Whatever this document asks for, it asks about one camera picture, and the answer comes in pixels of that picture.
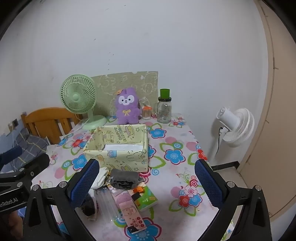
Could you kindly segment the white cloth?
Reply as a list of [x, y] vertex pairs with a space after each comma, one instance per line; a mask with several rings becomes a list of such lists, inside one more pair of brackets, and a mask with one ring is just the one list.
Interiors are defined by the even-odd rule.
[[107, 167], [102, 167], [99, 169], [99, 173], [98, 175], [96, 176], [92, 186], [91, 186], [91, 189], [93, 190], [97, 190], [99, 189], [100, 187], [102, 187], [105, 183], [105, 179], [108, 175], [108, 172], [109, 172], [109, 169]]

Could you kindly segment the clear plastic bag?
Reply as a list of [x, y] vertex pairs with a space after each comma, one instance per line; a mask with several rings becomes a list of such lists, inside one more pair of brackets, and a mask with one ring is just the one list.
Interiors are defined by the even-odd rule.
[[120, 208], [116, 205], [111, 191], [106, 186], [97, 189], [95, 197], [100, 214], [106, 222], [112, 222], [117, 226], [126, 225]]

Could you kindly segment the dark grey towel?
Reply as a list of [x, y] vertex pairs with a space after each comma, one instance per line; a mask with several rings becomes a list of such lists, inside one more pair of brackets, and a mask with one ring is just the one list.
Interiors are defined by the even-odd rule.
[[139, 174], [133, 171], [112, 169], [110, 173], [110, 184], [113, 188], [131, 190], [139, 183]]

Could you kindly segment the pink sachet packet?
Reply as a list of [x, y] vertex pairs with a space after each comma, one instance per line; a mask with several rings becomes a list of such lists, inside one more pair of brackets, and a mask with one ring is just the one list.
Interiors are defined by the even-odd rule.
[[126, 222], [128, 231], [131, 234], [134, 234], [145, 230], [147, 227], [129, 192], [123, 189], [116, 189], [111, 185], [108, 185], [107, 187], [114, 198], [116, 206], [120, 210], [122, 218]]

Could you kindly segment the green tissue pack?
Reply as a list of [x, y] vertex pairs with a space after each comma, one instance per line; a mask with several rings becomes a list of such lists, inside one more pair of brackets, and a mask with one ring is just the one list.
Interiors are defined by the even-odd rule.
[[138, 211], [146, 211], [158, 203], [158, 199], [144, 183], [140, 183], [136, 188], [128, 190]]

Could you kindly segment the black sock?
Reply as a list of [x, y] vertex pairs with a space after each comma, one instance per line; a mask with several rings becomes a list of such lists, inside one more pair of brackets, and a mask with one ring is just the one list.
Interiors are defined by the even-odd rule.
[[80, 209], [87, 217], [93, 216], [96, 213], [96, 204], [93, 197], [87, 194], [80, 206]]

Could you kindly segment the floral tablecloth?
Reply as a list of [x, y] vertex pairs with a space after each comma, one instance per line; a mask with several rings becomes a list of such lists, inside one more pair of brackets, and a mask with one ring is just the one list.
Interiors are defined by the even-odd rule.
[[[158, 199], [140, 212], [147, 229], [131, 234], [123, 220], [107, 221], [100, 211], [96, 221], [79, 215], [96, 240], [198, 240], [218, 211], [194, 172], [195, 161], [207, 160], [205, 153], [178, 114], [170, 124], [153, 118], [140, 123], [147, 125], [149, 140], [149, 167], [140, 176]], [[90, 136], [90, 131], [80, 129], [54, 145], [47, 152], [49, 167], [33, 179], [33, 185], [48, 188], [69, 181], [86, 164], [83, 147]]]

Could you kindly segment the green desk fan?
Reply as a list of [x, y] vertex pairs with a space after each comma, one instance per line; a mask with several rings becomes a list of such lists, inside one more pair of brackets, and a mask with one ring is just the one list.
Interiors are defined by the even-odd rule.
[[85, 130], [95, 130], [107, 123], [105, 116], [93, 113], [97, 102], [97, 89], [92, 78], [82, 74], [69, 76], [60, 88], [60, 99], [68, 111], [87, 114], [88, 118], [83, 126]]

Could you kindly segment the yellow cartoon fabric box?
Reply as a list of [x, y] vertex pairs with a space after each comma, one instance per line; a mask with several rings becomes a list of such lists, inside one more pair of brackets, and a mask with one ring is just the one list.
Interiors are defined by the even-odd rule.
[[97, 160], [100, 167], [147, 172], [147, 126], [137, 124], [97, 128], [83, 151], [87, 160]]

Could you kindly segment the white standing fan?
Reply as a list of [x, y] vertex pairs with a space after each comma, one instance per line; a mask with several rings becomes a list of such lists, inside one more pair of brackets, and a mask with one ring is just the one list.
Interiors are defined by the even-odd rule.
[[216, 118], [223, 125], [219, 132], [223, 136], [222, 140], [232, 148], [236, 148], [248, 140], [255, 126], [254, 116], [246, 108], [239, 108], [232, 112], [230, 109], [222, 107]]

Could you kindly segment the purple plush bunny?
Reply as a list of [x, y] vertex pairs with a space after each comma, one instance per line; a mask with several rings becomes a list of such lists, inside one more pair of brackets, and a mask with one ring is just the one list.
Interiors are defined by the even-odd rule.
[[141, 110], [138, 107], [138, 97], [133, 87], [118, 90], [116, 92], [116, 117], [119, 125], [137, 124]]

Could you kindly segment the small cup orange lid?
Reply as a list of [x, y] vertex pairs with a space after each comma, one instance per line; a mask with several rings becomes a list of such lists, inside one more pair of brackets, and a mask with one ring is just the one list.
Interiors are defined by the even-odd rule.
[[149, 120], [151, 116], [152, 116], [152, 107], [144, 104], [142, 107], [142, 118], [144, 120]]

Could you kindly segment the olive cartoon cardboard panel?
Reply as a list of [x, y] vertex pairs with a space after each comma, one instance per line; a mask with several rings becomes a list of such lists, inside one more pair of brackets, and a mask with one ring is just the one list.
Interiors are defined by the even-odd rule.
[[116, 93], [128, 87], [136, 90], [140, 104], [154, 106], [158, 102], [158, 72], [126, 72], [93, 76], [97, 87], [94, 114], [115, 115]]

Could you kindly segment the glass jar green lid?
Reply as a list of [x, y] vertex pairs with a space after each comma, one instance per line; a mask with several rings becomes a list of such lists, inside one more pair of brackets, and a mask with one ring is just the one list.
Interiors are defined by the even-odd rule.
[[162, 88], [159, 91], [158, 102], [154, 105], [154, 113], [160, 123], [171, 122], [171, 97], [170, 90]]

